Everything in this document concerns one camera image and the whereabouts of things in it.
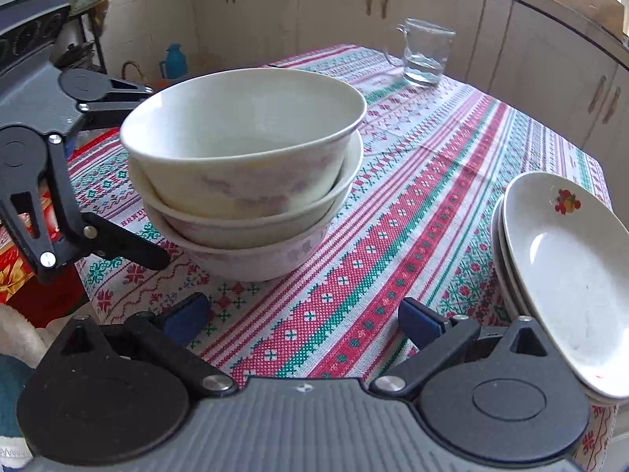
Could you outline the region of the small white bowl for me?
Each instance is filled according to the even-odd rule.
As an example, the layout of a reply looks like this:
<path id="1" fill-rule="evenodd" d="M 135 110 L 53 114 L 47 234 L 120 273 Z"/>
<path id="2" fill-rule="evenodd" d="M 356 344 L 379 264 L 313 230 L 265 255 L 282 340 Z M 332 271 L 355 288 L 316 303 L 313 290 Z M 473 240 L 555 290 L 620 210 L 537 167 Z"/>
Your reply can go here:
<path id="1" fill-rule="evenodd" d="M 256 248 L 216 249 L 194 244 L 180 236 L 160 212 L 144 203 L 144 211 L 161 236 L 195 258 L 211 274 L 238 281 L 265 281 L 285 276 L 302 266 L 323 242 L 327 229 L 346 203 L 346 196 L 335 201 L 319 222 L 291 239 Z"/>

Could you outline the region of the large white bowl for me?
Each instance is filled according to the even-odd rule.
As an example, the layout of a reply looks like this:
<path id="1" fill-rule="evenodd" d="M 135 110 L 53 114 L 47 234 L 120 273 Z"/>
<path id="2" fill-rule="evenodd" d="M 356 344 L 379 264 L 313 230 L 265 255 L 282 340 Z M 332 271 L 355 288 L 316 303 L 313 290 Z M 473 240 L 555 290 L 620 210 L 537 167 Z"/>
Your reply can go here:
<path id="1" fill-rule="evenodd" d="M 120 141 L 166 206 L 260 218 L 331 190 L 366 111 L 359 90 L 326 75 L 228 70 L 150 96 L 126 117 Z"/>

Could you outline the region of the white plate with fruit print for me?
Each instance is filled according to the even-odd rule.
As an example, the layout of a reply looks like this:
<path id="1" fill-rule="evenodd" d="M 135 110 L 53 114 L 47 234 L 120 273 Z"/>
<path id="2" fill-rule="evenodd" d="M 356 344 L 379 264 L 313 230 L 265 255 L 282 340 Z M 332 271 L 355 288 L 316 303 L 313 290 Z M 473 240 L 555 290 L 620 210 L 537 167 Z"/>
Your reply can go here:
<path id="1" fill-rule="evenodd" d="M 502 224 L 530 311 L 572 371 L 601 397 L 628 398 L 628 231 L 582 186 L 529 171 Z"/>

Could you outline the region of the medium white bowl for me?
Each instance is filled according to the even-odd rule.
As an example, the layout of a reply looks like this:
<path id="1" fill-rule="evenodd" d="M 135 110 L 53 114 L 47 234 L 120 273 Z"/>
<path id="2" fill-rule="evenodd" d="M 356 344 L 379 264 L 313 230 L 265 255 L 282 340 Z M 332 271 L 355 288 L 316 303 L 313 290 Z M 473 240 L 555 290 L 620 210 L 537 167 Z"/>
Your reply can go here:
<path id="1" fill-rule="evenodd" d="M 243 249 L 288 240 L 323 221 L 324 215 L 349 194 L 364 159 L 364 143 L 354 132 L 333 188 L 309 206 L 283 214 L 250 219 L 211 219 L 174 210 L 159 199 L 138 161 L 128 160 L 128 174 L 145 209 L 158 212 L 168 226 L 188 241 L 217 249 Z"/>

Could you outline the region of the wicker basket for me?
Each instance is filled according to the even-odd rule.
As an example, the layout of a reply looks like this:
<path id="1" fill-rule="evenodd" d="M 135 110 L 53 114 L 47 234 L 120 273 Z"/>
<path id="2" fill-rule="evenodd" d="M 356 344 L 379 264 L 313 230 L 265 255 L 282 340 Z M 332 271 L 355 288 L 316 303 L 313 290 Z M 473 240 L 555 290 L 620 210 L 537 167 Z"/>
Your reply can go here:
<path id="1" fill-rule="evenodd" d="M 120 67 L 120 78 L 128 81 L 147 82 L 148 79 L 137 61 L 128 60 Z"/>

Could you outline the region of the lower white plate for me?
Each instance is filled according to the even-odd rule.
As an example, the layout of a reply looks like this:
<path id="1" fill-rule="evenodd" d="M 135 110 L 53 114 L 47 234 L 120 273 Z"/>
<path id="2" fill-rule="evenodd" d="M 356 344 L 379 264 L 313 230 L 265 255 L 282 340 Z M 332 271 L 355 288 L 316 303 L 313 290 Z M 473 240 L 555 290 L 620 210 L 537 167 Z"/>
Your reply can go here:
<path id="1" fill-rule="evenodd" d="M 491 247 L 493 248 L 495 268 L 501 286 L 502 296 L 505 307 L 508 308 L 509 316 L 512 319 L 515 319 L 515 317 L 535 317 L 535 314 L 528 306 L 527 296 L 524 295 L 524 287 L 518 280 L 515 266 L 513 266 L 512 263 L 511 253 L 508 250 L 508 242 L 506 242 L 502 223 L 503 198 L 503 195 L 499 196 L 493 210 L 493 216 L 491 217 Z M 565 354 L 557 347 L 557 343 L 554 342 L 553 338 L 550 338 L 550 341 L 559 352 L 560 357 L 568 365 L 572 374 L 576 376 L 581 389 L 593 404 L 598 406 L 621 406 L 628 403 L 627 397 L 610 397 L 593 389 L 578 374 L 570 361 L 566 359 Z"/>

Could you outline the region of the blue thermos jug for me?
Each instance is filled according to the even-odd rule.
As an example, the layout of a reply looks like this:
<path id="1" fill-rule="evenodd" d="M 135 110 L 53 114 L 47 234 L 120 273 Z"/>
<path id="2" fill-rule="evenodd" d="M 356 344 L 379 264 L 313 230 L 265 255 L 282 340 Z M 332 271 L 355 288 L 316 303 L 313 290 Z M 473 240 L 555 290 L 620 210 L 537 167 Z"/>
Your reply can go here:
<path id="1" fill-rule="evenodd" d="M 180 44 L 171 44 L 166 49 L 166 57 L 160 62 L 160 73 L 163 79 L 174 80 L 188 73 L 186 55 L 181 51 Z"/>

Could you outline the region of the black metal shelf rack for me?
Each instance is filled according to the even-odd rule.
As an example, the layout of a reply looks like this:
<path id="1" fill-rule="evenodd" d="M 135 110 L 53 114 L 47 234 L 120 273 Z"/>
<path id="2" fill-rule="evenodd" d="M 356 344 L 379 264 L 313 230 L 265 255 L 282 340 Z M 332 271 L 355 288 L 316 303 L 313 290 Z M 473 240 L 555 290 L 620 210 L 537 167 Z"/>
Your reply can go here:
<path id="1" fill-rule="evenodd" d="M 80 10 L 72 10 L 68 22 L 74 22 L 78 38 L 70 43 L 61 57 L 54 62 L 57 68 L 85 68 L 106 74 L 105 54 L 101 44 L 109 0 L 99 0 Z"/>

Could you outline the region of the red snack package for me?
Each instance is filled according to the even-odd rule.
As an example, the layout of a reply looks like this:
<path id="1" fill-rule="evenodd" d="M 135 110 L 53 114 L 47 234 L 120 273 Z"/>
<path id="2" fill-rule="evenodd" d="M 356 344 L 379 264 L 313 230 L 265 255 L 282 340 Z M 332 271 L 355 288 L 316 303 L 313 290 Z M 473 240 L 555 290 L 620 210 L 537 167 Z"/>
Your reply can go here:
<path id="1" fill-rule="evenodd" d="M 48 236 L 52 242 L 55 242 L 61 236 L 61 232 L 46 182 L 39 187 L 39 200 L 44 211 Z M 0 302 L 7 304 L 34 277 L 34 273 L 31 266 L 21 257 L 4 224 L 1 224 L 0 238 Z"/>

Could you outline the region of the patterned tablecloth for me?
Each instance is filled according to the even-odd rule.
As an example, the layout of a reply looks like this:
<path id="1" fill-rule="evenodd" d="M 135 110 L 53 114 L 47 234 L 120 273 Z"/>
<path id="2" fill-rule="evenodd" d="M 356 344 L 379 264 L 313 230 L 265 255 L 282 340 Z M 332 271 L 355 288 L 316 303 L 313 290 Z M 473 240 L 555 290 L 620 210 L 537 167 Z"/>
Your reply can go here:
<path id="1" fill-rule="evenodd" d="M 295 272 L 244 284 L 205 272 L 177 247 L 151 272 L 123 259 L 81 261 L 99 319 L 158 312 L 193 292 L 212 309 L 192 350 L 238 382 L 250 376 L 371 380 L 413 355 L 397 311 L 410 296 L 451 317 L 509 320 L 490 249 L 490 218 L 524 171 L 565 177 L 609 200 L 598 162 L 559 134 L 470 85 L 424 90 L 359 46 L 285 61 L 354 85 L 368 102 L 364 162 L 346 204 Z"/>

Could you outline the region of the clear glass mug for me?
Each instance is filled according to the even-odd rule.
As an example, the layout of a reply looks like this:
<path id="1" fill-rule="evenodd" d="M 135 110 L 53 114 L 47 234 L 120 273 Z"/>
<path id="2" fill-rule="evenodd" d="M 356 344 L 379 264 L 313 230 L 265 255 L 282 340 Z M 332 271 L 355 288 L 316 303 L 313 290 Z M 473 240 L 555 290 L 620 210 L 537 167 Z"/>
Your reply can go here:
<path id="1" fill-rule="evenodd" d="M 384 51 L 387 62 L 403 68 L 403 78 L 420 87 L 436 87 L 440 82 L 456 32 L 418 18 L 407 17 L 397 30 L 404 37 L 404 49 L 398 60 Z"/>

